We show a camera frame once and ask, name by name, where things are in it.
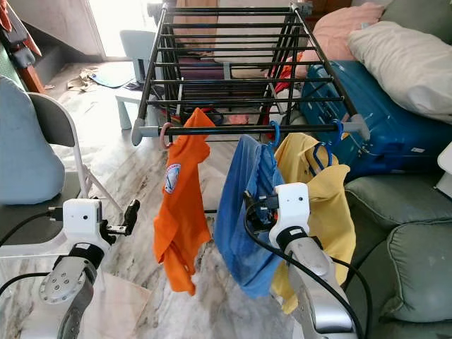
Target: shirt logo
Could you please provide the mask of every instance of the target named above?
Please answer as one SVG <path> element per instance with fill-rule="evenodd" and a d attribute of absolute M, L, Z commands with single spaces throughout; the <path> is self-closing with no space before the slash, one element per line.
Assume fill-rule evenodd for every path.
<path fill-rule="evenodd" d="M 181 164 L 173 164 L 167 168 L 165 173 L 165 191 L 169 194 L 176 189 L 177 178 L 181 172 Z"/>

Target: blue suitcase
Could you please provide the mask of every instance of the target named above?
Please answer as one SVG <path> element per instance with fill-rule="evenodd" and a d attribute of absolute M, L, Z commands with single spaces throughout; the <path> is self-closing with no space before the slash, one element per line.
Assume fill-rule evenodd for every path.
<path fill-rule="evenodd" d="M 339 163 L 350 166 L 347 180 L 370 174 L 430 172 L 438 170 L 436 159 L 452 141 L 452 125 L 421 117 L 398 106 L 381 89 L 374 77 L 358 61 L 332 61 L 336 76 L 371 132 L 370 141 L 358 133 L 345 134 L 333 147 Z M 322 65 L 312 66 L 308 78 L 326 77 Z M 304 83 L 302 96 L 318 86 Z M 337 97 L 331 83 L 313 97 Z M 302 114 L 310 124 L 328 124 L 332 119 L 348 121 L 342 102 L 302 102 Z M 318 133 L 317 138 L 333 142 L 334 133 Z"/>

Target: drying rack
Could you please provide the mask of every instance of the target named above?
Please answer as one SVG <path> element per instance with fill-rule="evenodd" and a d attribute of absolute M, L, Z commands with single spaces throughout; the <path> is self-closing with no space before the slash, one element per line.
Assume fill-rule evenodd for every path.
<path fill-rule="evenodd" d="M 264 117 L 269 113 L 270 107 L 276 105 L 280 114 L 286 114 L 286 121 L 290 122 L 292 106 L 296 102 L 340 102 L 345 105 L 350 122 L 343 123 L 343 131 L 358 131 L 364 139 L 369 139 L 369 130 L 364 120 L 357 114 L 355 107 L 350 101 L 347 93 L 334 74 L 325 54 L 322 52 L 316 38 L 312 34 L 304 18 L 311 13 L 311 3 L 290 4 L 288 7 L 251 7 L 251 8 L 175 8 L 164 4 L 157 25 L 157 33 L 150 55 L 150 64 L 145 78 L 143 96 L 138 109 L 138 117 L 133 126 L 132 143 L 138 145 L 142 137 L 159 136 L 162 130 L 160 126 L 145 126 L 148 105 L 159 107 L 165 111 L 166 119 L 171 122 L 171 112 L 179 115 L 183 112 L 193 111 L 196 107 L 214 107 L 215 109 L 240 107 L 257 107 L 253 112 L 227 112 L 223 114 L 257 114 L 257 124 L 251 125 L 223 125 L 215 127 L 170 127 L 165 129 L 164 134 L 172 139 L 177 135 L 194 134 L 243 134 L 243 133 L 272 133 L 275 127 L 263 124 Z M 243 23 L 174 23 L 174 17 L 178 16 L 241 16 Z M 280 16 L 280 22 L 273 23 L 247 23 L 246 18 L 258 16 Z M 194 28 L 280 28 L 279 34 L 247 34 L 243 30 L 237 30 L 234 34 L 200 35 L 188 34 L 178 35 L 175 29 L 186 30 Z M 179 38 L 196 38 L 206 42 L 179 43 Z M 307 46 L 299 45 L 300 38 L 308 40 Z M 297 53 L 300 51 L 314 50 L 319 58 L 318 61 L 298 61 Z M 238 58 L 244 55 L 249 58 L 266 57 L 271 62 L 226 62 L 223 64 L 225 73 L 231 69 L 268 69 L 266 78 L 226 78 L 222 80 L 190 80 L 182 77 L 182 71 L 190 69 L 209 69 L 218 67 L 218 63 L 183 63 L 180 58 L 194 52 L 222 52 L 220 57 Z M 237 55 L 231 52 L 242 52 Z M 295 68 L 298 65 L 322 65 L 327 73 L 323 78 L 295 78 Z M 290 77 L 280 79 L 283 66 L 292 67 Z M 157 79 L 156 69 L 161 69 L 163 79 Z M 293 98 L 295 83 L 314 82 L 316 89 L 332 83 L 336 94 L 331 97 L 312 97 L 307 95 L 302 98 Z M 289 83 L 289 94 L 287 98 L 278 98 L 275 93 L 277 83 Z M 158 95 L 156 85 L 163 85 L 165 95 Z M 287 109 L 284 110 L 280 103 L 286 102 Z M 281 125 L 281 133 L 292 132 L 322 132 L 338 131 L 337 124 L 323 125 Z"/>

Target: black cable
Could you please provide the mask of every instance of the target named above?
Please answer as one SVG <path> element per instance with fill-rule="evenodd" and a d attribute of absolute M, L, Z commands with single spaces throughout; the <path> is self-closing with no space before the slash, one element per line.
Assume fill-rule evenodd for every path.
<path fill-rule="evenodd" d="M 52 215 L 52 212 L 51 212 L 51 211 L 46 211 L 46 212 L 43 212 L 43 213 L 39 213 L 39 214 L 32 215 L 31 217 L 29 217 L 29 218 L 27 218 L 27 219 L 21 221 L 21 222 L 18 223 L 16 226 L 14 226 L 8 233 L 6 233 L 6 235 L 5 235 L 3 238 L 1 238 L 1 240 L 0 240 L 0 247 L 2 247 L 2 246 L 5 244 L 5 242 L 6 242 L 6 241 L 7 241 L 14 233 L 16 233 L 20 228 L 22 228 L 24 225 L 28 224 L 30 221 L 33 221 L 34 219 L 38 219 L 38 218 L 41 218 L 41 217 L 49 217 L 49 216 L 51 216 L 51 215 Z"/>
<path fill-rule="evenodd" d="M 3 292 L 5 292 L 6 289 L 9 287 L 9 285 L 15 283 L 18 280 L 21 280 L 21 279 L 24 279 L 24 278 L 30 278 L 30 277 L 45 277 L 49 273 L 50 272 L 41 272 L 41 273 L 27 273 L 27 274 L 18 275 L 17 277 L 14 277 L 11 280 L 5 282 L 4 285 L 0 287 L 0 297 L 1 297 L 1 294 Z"/>
<path fill-rule="evenodd" d="M 248 218 L 248 214 L 249 211 L 254 208 L 255 206 L 257 206 L 258 204 L 260 204 L 261 202 L 258 201 L 256 203 L 251 204 L 245 212 L 245 218 L 244 218 L 244 226 L 245 226 L 245 230 L 246 233 L 248 233 L 248 235 L 259 245 L 261 245 L 264 249 L 272 252 L 273 254 L 276 254 L 277 256 L 279 256 L 280 258 L 283 258 L 284 260 L 286 260 L 287 262 L 291 263 L 292 265 L 296 266 L 297 268 L 299 268 L 302 272 L 306 273 L 309 277 L 311 277 L 312 279 L 314 279 L 318 284 L 320 284 L 323 288 L 325 288 L 325 290 L 327 290 L 328 292 L 330 292 L 339 302 L 340 304 L 345 308 L 345 310 L 347 311 L 347 313 L 350 315 L 350 318 L 352 318 L 352 321 L 355 325 L 356 328 L 356 333 L 357 333 L 357 337 L 358 339 L 364 339 L 364 334 L 362 332 L 362 327 L 361 324 L 359 323 L 359 319 L 355 313 L 355 311 L 353 311 L 352 307 L 348 304 L 348 302 L 345 301 L 344 298 L 342 298 L 342 296 L 336 292 L 336 290 L 334 290 L 325 280 L 323 280 L 322 278 L 320 278 L 317 274 L 315 274 L 314 272 L 312 272 L 311 270 L 309 270 L 306 266 L 302 265 L 300 262 L 294 260 L 291 256 L 288 256 L 287 254 L 285 254 L 284 252 L 282 252 L 279 249 L 276 249 L 270 245 L 268 245 L 267 243 L 261 241 L 258 237 L 256 237 L 256 235 L 254 235 L 254 233 L 248 228 L 248 222 L 247 222 L 247 218 Z"/>
<path fill-rule="evenodd" d="M 366 305 L 367 305 L 367 315 L 366 315 L 366 331 L 364 332 L 364 337 L 369 337 L 369 331 L 370 331 L 370 325 L 373 315 L 373 309 L 374 305 L 372 303 L 372 294 L 370 292 L 369 284 L 367 284 L 366 278 L 362 275 L 361 272 L 357 270 L 353 265 L 342 261 L 340 259 L 336 259 L 331 257 L 331 260 L 333 260 L 335 263 L 338 263 L 339 265 L 347 267 L 349 270 L 353 271 L 354 274 L 361 280 L 362 287 L 364 288 L 364 293 L 366 294 Z"/>

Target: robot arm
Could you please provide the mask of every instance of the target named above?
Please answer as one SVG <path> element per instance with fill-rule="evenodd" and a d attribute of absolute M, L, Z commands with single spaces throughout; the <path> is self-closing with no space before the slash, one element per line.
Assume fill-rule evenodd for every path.
<path fill-rule="evenodd" d="M 77 338 L 83 312 L 93 298 L 97 269 L 116 241 L 114 234 L 132 233 L 139 208 L 140 203 L 133 201 L 124 223 L 109 227 L 102 219 L 100 200 L 71 199 L 63 204 L 63 232 L 73 247 L 42 281 L 21 339 Z"/>
<path fill-rule="evenodd" d="M 309 237 L 309 196 L 306 184 L 294 183 L 275 187 L 276 196 L 261 197 L 260 209 L 278 212 L 276 223 L 270 223 L 271 244 L 306 266 L 326 281 L 343 299 L 345 293 L 335 279 L 335 267 L 319 244 Z M 245 192 L 247 207 L 251 197 Z M 251 214 L 255 230 L 266 226 Z M 356 339 L 352 319 L 344 306 L 324 287 L 294 265 L 289 265 L 289 280 L 298 296 L 298 308 L 292 313 L 300 323 L 306 339 Z"/>

